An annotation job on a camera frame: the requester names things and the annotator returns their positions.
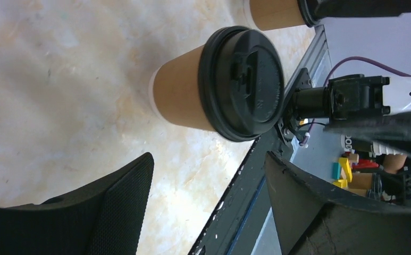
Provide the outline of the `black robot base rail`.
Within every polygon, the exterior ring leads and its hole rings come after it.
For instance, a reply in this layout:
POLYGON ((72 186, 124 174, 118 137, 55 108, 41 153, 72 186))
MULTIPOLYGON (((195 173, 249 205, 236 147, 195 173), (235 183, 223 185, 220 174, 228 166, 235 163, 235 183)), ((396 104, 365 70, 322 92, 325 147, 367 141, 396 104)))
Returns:
POLYGON ((312 82, 306 68, 299 69, 286 88, 286 106, 274 128, 257 138, 228 184, 189 254, 251 254, 270 209, 264 172, 268 151, 291 158, 291 130, 298 126, 289 103, 298 88, 312 82))

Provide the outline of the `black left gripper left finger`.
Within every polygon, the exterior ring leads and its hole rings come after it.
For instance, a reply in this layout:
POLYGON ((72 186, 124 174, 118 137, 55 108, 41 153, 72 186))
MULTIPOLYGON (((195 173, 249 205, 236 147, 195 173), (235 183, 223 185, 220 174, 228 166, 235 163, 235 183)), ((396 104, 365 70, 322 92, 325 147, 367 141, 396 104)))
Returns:
POLYGON ((0 254, 135 254, 154 159, 35 205, 0 208, 0 254))

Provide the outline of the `brown paper coffee cup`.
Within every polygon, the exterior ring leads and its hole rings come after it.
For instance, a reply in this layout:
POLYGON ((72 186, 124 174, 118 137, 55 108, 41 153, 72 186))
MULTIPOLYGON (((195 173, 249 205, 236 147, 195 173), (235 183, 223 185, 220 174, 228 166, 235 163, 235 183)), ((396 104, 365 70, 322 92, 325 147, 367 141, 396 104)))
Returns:
POLYGON ((294 0, 247 0, 244 14, 249 25, 261 31, 305 25, 294 0))

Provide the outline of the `colourful clutter beyond table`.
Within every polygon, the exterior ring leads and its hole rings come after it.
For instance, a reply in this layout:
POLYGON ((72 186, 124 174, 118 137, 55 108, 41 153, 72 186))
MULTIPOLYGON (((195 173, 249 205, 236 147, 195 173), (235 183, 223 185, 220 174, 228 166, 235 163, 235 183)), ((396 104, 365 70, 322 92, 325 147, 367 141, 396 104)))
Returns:
POLYGON ((342 157, 349 159, 348 190, 363 197, 411 207, 411 158, 393 149, 342 135, 342 157))

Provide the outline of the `black plastic cup lid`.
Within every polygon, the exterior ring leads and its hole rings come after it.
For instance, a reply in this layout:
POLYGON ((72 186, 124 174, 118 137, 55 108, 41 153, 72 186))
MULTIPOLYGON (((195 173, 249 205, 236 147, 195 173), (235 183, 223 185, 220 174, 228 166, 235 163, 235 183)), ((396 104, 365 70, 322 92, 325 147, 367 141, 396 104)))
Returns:
POLYGON ((316 8, 321 4, 321 0, 297 0, 299 13, 303 18, 304 24, 309 28, 319 26, 321 18, 315 13, 316 8))

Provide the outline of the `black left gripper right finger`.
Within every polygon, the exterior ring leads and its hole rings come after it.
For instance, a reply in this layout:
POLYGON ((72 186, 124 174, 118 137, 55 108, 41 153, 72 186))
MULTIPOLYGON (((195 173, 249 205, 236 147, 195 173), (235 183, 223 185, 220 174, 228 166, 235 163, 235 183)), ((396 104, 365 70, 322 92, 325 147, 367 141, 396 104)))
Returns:
POLYGON ((264 169, 282 254, 411 254, 411 207, 353 194, 272 151, 264 169))

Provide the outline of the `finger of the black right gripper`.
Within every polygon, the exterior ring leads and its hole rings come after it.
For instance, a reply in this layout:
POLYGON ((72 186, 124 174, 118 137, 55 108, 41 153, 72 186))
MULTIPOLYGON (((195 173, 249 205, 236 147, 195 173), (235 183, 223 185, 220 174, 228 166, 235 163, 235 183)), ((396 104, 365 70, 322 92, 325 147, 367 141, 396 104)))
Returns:
POLYGON ((331 121, 324 131, 344 134, 400 151, 411 158, 411 112, 331 121))
POLYGON ((315 18, 385 18, 411 13, 411 0, 318 1, 315 18))

